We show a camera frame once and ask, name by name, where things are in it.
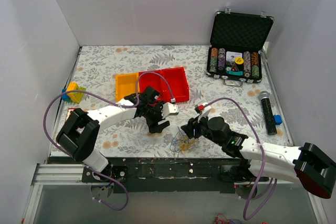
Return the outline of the yellow plastic bin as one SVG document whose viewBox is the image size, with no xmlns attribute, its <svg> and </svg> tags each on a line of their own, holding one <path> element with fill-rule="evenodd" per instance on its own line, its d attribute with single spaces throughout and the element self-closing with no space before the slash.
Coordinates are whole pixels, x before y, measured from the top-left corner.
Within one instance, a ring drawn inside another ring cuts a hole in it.
<svg viewBox="0 0 336 224">
<path fill-rule="evenodd" d="M 125 96 L 136 92 L 135 84 L 139 77 L 138 73 L 116 75 L 115 100 L 119 102 Z"/>
</svg>

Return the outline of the red plastic bin tray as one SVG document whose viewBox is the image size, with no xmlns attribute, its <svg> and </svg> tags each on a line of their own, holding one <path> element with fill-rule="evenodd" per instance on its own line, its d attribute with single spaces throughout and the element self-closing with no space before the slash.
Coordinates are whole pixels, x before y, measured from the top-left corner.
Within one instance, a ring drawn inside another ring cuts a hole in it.
<svg viewBox="0 0 336 224">
<path fill-rule="evenodd" d="M 152 70 L 152 72 L 156 72 L 165 78 L 171 88 L 176 103 L 189 101 L 190 90 L 184 68 L 167 68 Z M 145 74 L 139 81 L 140 92 L 143 92 L 147 86 L 151 86 L 160 93 L 158 101 L 171 101 L 170 91 L 161 77 L 152 73 Z"/>
</svg>

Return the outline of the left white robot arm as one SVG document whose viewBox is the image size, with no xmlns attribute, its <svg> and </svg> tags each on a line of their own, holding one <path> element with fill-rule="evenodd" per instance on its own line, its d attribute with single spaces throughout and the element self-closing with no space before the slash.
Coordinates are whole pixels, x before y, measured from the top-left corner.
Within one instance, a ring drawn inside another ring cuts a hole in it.
<svg viewBox="0 0 336 224">
<path fill-rule="evenodd" d="M 121 99 L 116 106 L 109 105 L 97 110 L 73 110 L 56 137 L 65 152 L 76 162 L 93 169 L 100 182 L 111 178 L 109 161 L 95 148 L 98 134 L 122 121 L 138 117 L 146 119 L 149 133 L 161 133 L 170 125 L 166 118 L 178 114 L 174 103 L 158 101 L 158 91 L 148 86 L 142 93 L 133 93 Z"/>
</svg>

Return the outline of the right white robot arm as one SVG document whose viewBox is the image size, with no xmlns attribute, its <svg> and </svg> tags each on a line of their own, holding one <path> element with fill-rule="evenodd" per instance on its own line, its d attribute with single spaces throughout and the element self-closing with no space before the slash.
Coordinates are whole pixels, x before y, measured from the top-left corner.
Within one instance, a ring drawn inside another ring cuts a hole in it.
<svg viewBox="0 0 336 224">
<path fill-rule="evenodd" d="M 191 118 L 181 129 L 188 138 L 203 136 L 228 156 L 248 160 L 237 168 L 242 180 L 251 180 L 262 169 L 263 176 L 302 185 L 320 198 L 332 196 L 335 162 L 312 143 L 302 147 L 259 144 L 252 137 L 232 131 L 220 116 Z"/>
</svg>

